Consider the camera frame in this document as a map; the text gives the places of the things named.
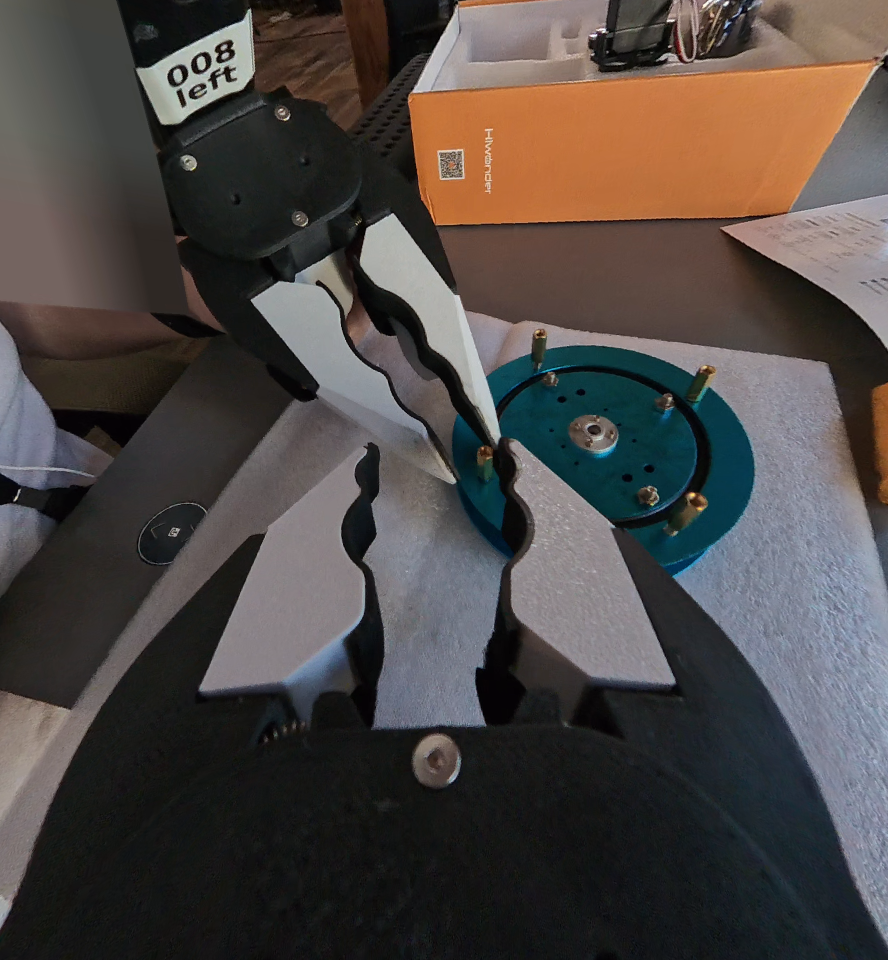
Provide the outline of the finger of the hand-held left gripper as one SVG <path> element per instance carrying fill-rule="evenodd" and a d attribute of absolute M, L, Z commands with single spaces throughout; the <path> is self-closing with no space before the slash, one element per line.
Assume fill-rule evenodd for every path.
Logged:
<path fill-rule="evenodd" d="M 406 333 L 420 364 L 444 383 L 453 408 L 487 446 L 497 443 L 498 416 L 458 294 L 390 214 L 367 226 L 351 254 L 357 292 L 374 321 Z"/>
<path fill-rule="evenodd" d="M 354 292 L 349 268 L 326 258 L 278 281 L 251 304 L 317 383 L 317 398 L 424 472 L 457 476 L 434 431 L 400 402 L 387 374 L 363 358 L 346 329 Z"/>

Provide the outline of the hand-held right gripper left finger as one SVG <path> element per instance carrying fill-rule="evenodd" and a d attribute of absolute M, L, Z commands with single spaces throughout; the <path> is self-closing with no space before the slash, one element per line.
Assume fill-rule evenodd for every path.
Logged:
<path fill-rule="evenodd" d="M 379 450 L 341 462 L 267 529 L 200 684 L 204 697 L 375 698 L 384 646 L 373 573 Z"/>

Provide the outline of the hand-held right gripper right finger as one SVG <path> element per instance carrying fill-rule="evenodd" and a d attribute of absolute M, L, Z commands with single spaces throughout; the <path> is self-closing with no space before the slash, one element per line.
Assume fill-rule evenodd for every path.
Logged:
<path fill-rule="evenodd" d="M 519 441 L 498 447 L 512 557 L 477 694 L 487 722 L 511 721 L 529 690 L 565 721 L 593 689 L 666 694 L 676 681 L 606 518 Z"/>

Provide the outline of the blue round turntable base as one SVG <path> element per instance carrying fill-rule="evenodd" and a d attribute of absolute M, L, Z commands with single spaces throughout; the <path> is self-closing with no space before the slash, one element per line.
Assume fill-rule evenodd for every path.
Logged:
<path fill-rule="evenodd" d="M 711 386 L 690 405 L 694 373 L 643 353 L 558 346 L 542 369 L 521 357 L 487 377 L 501 433 L 515 439 L 670 574 L 695 564 L 749 503 L 754 458 L 743 426 Z M 677 536 L 674 504 L 701 493 L 708 507 Z"/>

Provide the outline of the black round desk grommet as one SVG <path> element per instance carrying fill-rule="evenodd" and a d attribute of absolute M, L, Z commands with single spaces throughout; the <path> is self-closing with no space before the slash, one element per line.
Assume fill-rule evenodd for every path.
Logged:
<path fill-rule="evenodd" d="M 191 501 L 159 511 L 146 522 L 138 536 L 139 558 L 150 566 L 169 566 L 207 513 L 207 508 Z"/>

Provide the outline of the dark desk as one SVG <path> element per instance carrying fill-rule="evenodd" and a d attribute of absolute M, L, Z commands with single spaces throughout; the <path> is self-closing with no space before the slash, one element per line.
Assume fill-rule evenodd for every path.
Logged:
<path fill-rule="evenodd" d="M 507 321 L 828 363 L 888 583 L 869 401 L 888 354 L 850 309 L 719 221 L 456 226 L 445 245 L 470 307 Z M 214 532 L 214 503 L 290 401 L 239 346 L 210 340 L 0 599 L 0 689 L 73 706 L 166 570 L 138 558 L 145 524 L 194 501 Z"/>

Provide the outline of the black perforated panel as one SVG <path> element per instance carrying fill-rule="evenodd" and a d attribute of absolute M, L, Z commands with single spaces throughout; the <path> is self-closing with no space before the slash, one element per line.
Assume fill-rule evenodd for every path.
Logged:
<path fill-rule="evenodd" d="M 429 54 L 417 54 L 389 81 L 347 133 L 369 146 L 411 184 L 417 181 L 408 97 L 423 72 Z"/>

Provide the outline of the white foam sheet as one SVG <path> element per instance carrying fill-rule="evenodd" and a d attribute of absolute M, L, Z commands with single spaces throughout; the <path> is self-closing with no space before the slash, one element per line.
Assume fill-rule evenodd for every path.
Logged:
<path fill-rule="evenodd" d="M 714 388 L 750 437 L 754 490 L 736 528 L 679 582 L 786 715 L 888 942 L 888 590 L 830 372 L 776 355 L 548 332 L 552 345 L 620 347 L 687 370 L 719 362 Z M 245 537 L 366 440 L 329 408 L 298 403 L 277 416 L 214 503 L 214 532 L 205 507 L 0 822 L 0 897 L 9 907 L 59 777 L 112 684 Z M 374 558 L 388 656 L 378 724 L 476 725 L 473 671 L 492 629 L 502 560 L 453 486 L 392 454 L 381 460 Z"/>

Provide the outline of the orange cardboard box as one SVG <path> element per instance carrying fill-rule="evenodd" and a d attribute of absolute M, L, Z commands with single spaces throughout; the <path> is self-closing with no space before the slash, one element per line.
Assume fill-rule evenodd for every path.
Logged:
<path fill-rule="evenodd" d="M 409 97 L 438 225 L 784 213 L 888 54 L 888 1 L 763 2 L 745 52 L 600 73 L 608 6 L 459 5 Z"/>

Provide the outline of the dark bag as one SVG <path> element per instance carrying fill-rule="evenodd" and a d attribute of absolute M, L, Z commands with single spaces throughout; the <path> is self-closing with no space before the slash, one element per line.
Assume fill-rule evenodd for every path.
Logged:
<path fill-rule="evenodd" d="M 612 1 L 588 37 L 599 71 L 729 58 L 750 44 L 761 1 Z"/>

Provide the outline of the open instruction manual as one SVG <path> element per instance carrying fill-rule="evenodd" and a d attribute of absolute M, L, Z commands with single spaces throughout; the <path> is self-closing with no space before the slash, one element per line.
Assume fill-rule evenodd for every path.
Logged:
<path fill-rule="evenodd" d="M 888 350 L 888 194 L 737 222 L 723 231 L 828 291 Z"/>

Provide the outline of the brown wooden post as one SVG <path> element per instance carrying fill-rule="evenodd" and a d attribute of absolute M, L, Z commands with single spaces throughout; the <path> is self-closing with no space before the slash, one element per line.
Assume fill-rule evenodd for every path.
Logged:
<path fill-rule="evenodd" d="M 358 96 L 366 111 L 390 79 L 390 45 L 383 1 L 342 1 Z"/>

